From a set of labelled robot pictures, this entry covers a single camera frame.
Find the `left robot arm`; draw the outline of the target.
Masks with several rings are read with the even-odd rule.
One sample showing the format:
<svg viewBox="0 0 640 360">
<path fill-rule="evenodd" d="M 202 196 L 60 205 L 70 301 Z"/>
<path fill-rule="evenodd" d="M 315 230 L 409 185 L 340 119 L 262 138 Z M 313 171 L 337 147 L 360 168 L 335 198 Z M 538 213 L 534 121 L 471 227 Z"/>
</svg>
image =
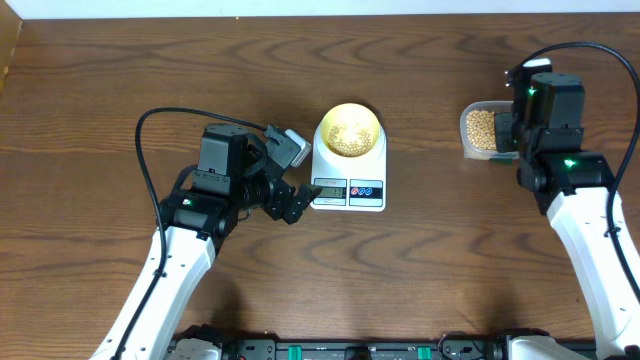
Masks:
<svg viewBox="0 0 640 360">
<path fill-rule="evenodd" d="M 274 220 L 297 222 L 320 189 L 283 179 L 310 144 L 274 126 L 261 136 L 228 124 L 208 125 L 200 158 L 185 168 L 156 205 L 158 228 L 123 309 L 94 352 L 96 359 L 162 359 L 195 288 L 242 212 L 259 208 Z"/>
</svg>

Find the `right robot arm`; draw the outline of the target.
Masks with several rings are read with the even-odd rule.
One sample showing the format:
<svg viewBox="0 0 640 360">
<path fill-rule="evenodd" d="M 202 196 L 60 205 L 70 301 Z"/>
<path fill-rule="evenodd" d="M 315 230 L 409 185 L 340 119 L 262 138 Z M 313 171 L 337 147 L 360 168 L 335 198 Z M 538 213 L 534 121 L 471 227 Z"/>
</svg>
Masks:
<svg viewBox="0 0 640 360">
<path fill-rule="evenodd" d="M 582 147 L 579 77 L 513 73 L 511 113 L 496 117 L 496 148 L 519 154 L 517 180 L 560 237 L 594 326 L 600 359 L 639 356 L 639 256 L 604 156 Z"/>
</svg>

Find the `white digital kitchen scale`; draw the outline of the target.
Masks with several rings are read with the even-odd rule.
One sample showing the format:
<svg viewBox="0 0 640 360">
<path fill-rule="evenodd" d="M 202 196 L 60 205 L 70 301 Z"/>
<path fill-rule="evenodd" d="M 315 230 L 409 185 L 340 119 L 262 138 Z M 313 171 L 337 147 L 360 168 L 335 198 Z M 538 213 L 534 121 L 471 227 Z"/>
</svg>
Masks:
<svg viewBox="0 0 640 360">
<path fill-rule="evenodd" d="M 358 157 L 343 157 L 327 144 L 329 121 L 314 134 L 311 183 L 322 188 L 315 210 L 382 212 L 387 201 L 387 141 L 382 126 L 373 148 Z"/>
</svg>

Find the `soybeans in bowl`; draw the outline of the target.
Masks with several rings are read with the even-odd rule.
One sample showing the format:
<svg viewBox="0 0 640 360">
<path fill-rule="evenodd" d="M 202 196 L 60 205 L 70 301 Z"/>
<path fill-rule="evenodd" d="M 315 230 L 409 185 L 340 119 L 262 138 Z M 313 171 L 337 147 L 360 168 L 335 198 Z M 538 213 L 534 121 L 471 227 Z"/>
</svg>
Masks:
<svg viewBox="0 0 640 360">
<path fill-rule="evenodd" d="M 327 144 L 340 156 L 358 157 L 373 148 L 374 135 L 369 128 L 361 125 L 335 124 L 329 129 Z"/>
</svg>

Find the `pale yellow bowl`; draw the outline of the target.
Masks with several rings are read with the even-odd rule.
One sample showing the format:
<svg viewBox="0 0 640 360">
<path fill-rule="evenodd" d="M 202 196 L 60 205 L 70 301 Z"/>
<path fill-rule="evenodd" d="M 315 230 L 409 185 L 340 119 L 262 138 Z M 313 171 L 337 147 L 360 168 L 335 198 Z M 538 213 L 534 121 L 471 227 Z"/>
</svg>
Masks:
<svg viewBox="0 0 640 360">
<path fill-rule="evenodd" d="M 378 118 L 376 117 L 373 111 L 371 111 L 369 108 L 360 104 L 356 104 L 356 103 L 340 104 L 335 106 L 325 114 L 324 118 L 320 123 L 320 134 L 321 134 L 321 139 L 323 143 L 328 148 L 329 146 L 327 144 L 327 135 L 330 127 L 335 124 L 347 124 L 350 126 L 361 125 L 363 127 L 369 128 L 372 134 L 374 135 L 374 146 L 376 145 L 376 143 L 380 138 L 381 125 L 379 123 Z"/>
</svg>

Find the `soybeans in container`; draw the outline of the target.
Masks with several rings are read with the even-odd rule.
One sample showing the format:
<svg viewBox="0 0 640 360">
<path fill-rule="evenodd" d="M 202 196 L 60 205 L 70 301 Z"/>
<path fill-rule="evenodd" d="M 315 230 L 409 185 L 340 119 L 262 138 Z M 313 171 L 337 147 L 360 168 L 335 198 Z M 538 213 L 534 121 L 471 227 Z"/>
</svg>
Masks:
<svg viewBox="0 0 640 360">
<path fill-rule="evenodd" d="M 495 113 L 473 110 L 466 116 L 466 127 L 470 143 L 480 150 L 495 150 Z"/>
</svg>

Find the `clear plastic container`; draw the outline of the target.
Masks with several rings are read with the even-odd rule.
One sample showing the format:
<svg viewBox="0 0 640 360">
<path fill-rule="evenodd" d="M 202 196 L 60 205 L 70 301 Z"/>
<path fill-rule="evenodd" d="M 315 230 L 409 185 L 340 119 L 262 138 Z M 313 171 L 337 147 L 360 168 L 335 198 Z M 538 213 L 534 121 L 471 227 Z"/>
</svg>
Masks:
<svg viewBox="0 0 640 360">
<path fill-rule="evenodd" d="M 496 150 L 495 116 L 511 110 L 511 101 L 481 101 L 469 105 L 460 117 L 460 133 L 467 159 L 512 161 L 517 152 Z"/>
</svg>

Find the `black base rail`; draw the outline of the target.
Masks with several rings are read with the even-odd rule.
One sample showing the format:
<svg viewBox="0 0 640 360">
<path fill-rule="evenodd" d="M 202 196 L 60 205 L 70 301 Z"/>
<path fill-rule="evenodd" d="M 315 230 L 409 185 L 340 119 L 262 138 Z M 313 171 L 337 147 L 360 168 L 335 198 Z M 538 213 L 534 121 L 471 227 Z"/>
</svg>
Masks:
<svg viewBox="0 0 640 360">
<path fill-rule="evenodd" d="M 194 327 L 172 340 L 165 355 L 177 360 L 419 360 L 505 359 L 495 338 L 449 333 L 437 340 L 315 341 L 281 340 L 276 335 L 229 334 Z"/>
</svg>

